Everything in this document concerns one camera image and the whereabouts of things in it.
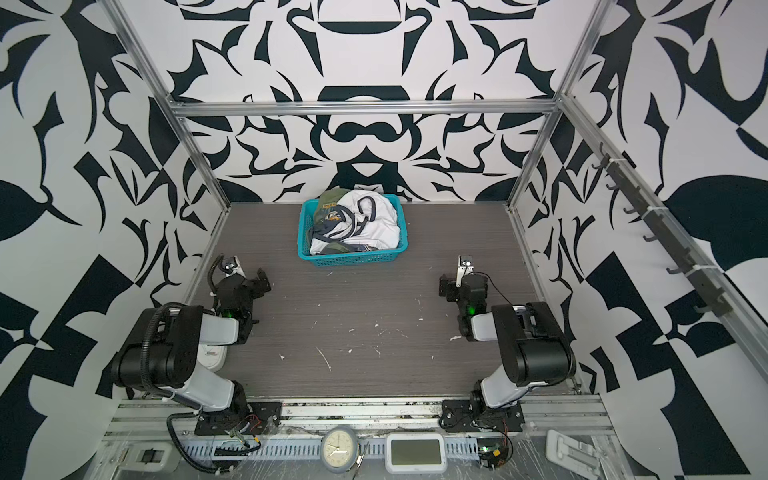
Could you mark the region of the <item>white tank top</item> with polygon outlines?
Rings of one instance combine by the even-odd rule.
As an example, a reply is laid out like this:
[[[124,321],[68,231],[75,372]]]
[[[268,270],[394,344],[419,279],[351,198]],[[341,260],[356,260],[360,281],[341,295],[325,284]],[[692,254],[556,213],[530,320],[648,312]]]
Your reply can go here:
[[[398,213],[378,192],[350,190],[323,219],[315,221],[314,212],[306,235],[311,255],[366,253],[399,246]]]

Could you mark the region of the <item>small white square clock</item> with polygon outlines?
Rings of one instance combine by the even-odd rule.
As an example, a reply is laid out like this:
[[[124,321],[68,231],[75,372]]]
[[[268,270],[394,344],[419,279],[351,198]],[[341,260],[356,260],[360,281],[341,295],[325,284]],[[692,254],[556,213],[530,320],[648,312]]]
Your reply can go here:
[[[227,346],[199,345],[197,361],[212,372],[218,372],[225,364]]]

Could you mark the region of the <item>horizontal aluminium frame bar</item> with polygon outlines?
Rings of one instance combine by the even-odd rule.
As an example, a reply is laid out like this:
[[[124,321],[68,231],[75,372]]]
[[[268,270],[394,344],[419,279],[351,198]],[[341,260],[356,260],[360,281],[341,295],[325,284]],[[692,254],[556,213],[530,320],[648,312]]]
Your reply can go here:
[[[373,115],[453,113],[548,113],[552,99],[525,100],[371,100],[313,102],[171,102],[177,117],[250,115]]]

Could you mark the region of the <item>small green circuit board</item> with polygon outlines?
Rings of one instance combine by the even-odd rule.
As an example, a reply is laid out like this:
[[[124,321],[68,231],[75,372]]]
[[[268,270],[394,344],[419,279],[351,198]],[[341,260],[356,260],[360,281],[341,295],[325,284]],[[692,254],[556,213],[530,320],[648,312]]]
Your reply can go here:
[[[481,468],[496,470],[504,466],[512,457],[513,447],[509,440],[480,438],[478,445],[478,463]]]

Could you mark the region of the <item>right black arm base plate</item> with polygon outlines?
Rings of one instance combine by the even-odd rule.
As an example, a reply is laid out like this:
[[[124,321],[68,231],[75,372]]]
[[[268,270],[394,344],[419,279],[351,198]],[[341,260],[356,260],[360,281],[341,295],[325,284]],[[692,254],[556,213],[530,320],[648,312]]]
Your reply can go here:
[[[470,400],[443,400],[438,426],[449,433],[523,430],[525,417],[519,405],[502,409],[481,409]]]

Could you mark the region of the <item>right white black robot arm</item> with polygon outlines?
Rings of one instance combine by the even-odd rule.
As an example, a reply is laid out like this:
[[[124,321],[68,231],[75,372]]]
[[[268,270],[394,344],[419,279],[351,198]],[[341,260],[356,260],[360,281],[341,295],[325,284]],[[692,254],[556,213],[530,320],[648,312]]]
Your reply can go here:
[[[499,348],[500,366],[471,392],[471,408],[478,413],[511,407],[536,388],[566,381],[576,369],[573,351],[549,305],[490,306],[492,285],[468,255],[458,257],[453,278],[439,278],[439,296],[458,308],[460,335],[471,342],[495,342]]]

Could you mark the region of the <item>green tank top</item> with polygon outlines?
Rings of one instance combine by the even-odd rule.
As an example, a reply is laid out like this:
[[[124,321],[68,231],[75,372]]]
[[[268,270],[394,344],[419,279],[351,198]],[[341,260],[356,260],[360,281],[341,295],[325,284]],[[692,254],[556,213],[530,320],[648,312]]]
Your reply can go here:
[[[313,216],[314,220],[319,221],[323,219],[329,211],[333,211],[336,208],[339,200],[349,192],[349,189],[340,187],[334,187],[323,192],[317,199],[317,206]]]

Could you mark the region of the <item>teal plastic basket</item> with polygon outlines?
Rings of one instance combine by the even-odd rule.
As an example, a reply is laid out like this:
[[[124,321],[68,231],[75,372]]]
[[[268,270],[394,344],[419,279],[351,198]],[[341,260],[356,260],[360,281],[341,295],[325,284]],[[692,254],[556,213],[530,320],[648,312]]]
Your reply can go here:
[[[298,224],[297,254],[300,259],[310,262],[318,267],[350,266],[365,263],[391,262],[404,253],[408,248],[408,231],[405,214],[400,199],[392,194],[382,194],[395,207],[398,213],[398,225],[401,229],[399,246],[393,250],[382,250],[356,254],[336,255],[311,255],[309,242],[306,238],[308,228],[312,221],[312,213],[317,205],[317,199],[308,200],[301,206]]]

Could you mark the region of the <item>round analog clock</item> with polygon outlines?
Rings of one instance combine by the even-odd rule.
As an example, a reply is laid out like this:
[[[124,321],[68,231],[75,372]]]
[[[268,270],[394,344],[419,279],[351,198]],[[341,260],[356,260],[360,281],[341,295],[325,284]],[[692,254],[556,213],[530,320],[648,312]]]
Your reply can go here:
[[[360,441],[357,433],[348,426],[338,426],[323,437],[320,458],[331,472],[342,474],[350,471],[360,457]]]

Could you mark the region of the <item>white digital display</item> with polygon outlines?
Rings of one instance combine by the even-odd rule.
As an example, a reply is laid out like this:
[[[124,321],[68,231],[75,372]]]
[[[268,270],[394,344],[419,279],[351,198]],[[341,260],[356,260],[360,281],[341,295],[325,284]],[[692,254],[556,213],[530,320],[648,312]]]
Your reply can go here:
[[[390,474],[442,474],[447,470],[444,437],[439,433],[392,433],[385,439],[385,468]]]

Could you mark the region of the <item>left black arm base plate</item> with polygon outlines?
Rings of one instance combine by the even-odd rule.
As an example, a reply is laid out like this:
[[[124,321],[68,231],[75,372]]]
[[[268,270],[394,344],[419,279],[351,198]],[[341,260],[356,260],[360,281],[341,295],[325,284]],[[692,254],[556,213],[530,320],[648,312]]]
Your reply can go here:
[[[279,401],[258,401],[249,402],[244,408],[203,412],[194,432],[197,436],[227,435],[232,430],[243,435],[263,434],[280,425],[282,406]]]

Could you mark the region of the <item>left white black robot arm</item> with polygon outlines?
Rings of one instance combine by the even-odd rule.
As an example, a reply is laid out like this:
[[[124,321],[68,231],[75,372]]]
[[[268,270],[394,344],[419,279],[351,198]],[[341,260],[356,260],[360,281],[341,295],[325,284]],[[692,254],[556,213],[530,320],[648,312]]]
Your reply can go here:
[[[245,344],[258,320],[254,301],[272,289],[266,272],[246,276],[236,256],[219,255],[206,281],[213,298],[202,305],[168,302],[141,312],[109,372],[115,386],[139,390],[206,413],[243,417],[242,385],[219,376],[198,358],[204,347]]]

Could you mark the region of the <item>black wall hook rail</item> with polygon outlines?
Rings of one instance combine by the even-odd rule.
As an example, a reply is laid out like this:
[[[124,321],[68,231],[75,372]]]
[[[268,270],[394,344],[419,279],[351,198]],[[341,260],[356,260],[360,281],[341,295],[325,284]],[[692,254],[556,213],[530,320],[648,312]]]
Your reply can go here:
[[[693,241],[687,237],[671,211],[661,205],[661,201],[649,190],[644,181],[634,172],[625,158],[614,158],[599,146],[600,160],[593,165],[596,170],[603,170],[611,179],[607,188],[620,192],[629,202],[623,211],[641,220],[650,231],[644,236],[647,243],[657,242],[665,250],[674,266],[667,267],[669,275],[683,275],[697,292],[704,307],[696,307],[700,313],[711,312],[717,317],[724,317],[733,311],[733,306],[726,298],[722,283],[715,279],[716,267],[696,253]]]

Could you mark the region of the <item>white plastic stand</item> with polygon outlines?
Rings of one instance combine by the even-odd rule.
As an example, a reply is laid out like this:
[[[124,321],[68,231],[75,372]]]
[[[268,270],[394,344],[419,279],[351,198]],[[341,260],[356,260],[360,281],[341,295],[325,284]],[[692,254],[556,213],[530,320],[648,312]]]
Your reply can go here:
[[[547,432],[545,455],[550,462],[585,479],[597,480],[601,476],[600,456],[596,449],[556,430]]]

